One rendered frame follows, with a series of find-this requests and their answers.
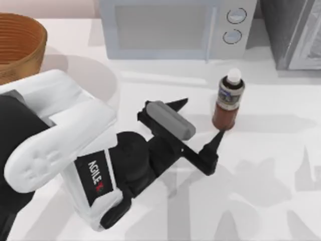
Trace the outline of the pale microwave oven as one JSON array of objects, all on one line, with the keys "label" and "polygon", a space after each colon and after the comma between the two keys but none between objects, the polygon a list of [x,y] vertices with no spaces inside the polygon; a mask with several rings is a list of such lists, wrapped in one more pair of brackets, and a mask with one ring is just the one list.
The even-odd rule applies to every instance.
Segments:
[{"label": "pale microwave oven", "polygon": [[257,0],[99,0],[107,56],[241,58],[256,4]]}]

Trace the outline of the pale grey rounded box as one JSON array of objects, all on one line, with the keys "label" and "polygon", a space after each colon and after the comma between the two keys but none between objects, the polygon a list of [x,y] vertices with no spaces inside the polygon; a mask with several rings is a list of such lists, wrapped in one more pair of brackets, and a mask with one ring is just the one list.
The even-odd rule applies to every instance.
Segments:
[{"label": "pale grey rounded box", "polygon": [[152,101],[146,106],[147,114],[163,128],[181,141],[188,141],[196,133],[196,128],[162,101]]}]

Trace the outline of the brown bottle with white cap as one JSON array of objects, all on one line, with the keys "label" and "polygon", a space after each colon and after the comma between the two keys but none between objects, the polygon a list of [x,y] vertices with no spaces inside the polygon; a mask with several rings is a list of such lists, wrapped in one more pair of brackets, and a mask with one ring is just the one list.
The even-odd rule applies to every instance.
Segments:
[{"label": "brown bottle with white cap", "polygon": [[212,123],[218,130],[230,130],[236,120],[245,82],[241,71],[232,68],[219,82]]}]

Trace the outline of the brown woven basket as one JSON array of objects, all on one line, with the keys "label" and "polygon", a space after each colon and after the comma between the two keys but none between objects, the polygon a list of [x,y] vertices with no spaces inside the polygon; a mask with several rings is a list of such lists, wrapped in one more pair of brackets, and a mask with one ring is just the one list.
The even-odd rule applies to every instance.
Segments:
[{"label": "brown woven basket", "polygon": [[0,85],[38,74],[48,32],[37,20],[0,12]]}]

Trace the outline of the grey cabinet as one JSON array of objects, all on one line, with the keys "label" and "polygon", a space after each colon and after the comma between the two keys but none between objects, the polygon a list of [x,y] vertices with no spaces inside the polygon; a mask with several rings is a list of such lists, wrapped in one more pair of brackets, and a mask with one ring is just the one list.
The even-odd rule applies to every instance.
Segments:
[{"label": "grey cabinet", "polygon": [[260,0],[278,70],[321,70],[321,0]]}]

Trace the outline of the round microwave knob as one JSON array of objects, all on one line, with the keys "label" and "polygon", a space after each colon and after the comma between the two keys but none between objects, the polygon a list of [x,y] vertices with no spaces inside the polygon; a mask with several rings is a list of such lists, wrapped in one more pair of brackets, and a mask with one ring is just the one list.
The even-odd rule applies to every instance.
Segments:
[{"label": "round microwave knob", "polygon": [[246,19],[246,17],[247,12],[243,8],[229,10],[226,15],[227,21],[231,24],[240,24]]},{"label": "round microwave knob", "polygon": [[234,45],[240,42],[240,40],[242,39],[242,33],[237,29],[226,31],[223,34],[222,39],[226,44]]}]

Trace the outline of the microwave door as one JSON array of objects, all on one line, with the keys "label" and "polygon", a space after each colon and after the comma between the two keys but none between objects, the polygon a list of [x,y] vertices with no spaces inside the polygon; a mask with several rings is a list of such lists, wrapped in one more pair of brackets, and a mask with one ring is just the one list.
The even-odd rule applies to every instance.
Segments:
[{"label": "microwave door", "polygon": [[109,59],[206,58],[214,0],[99,0]]}]

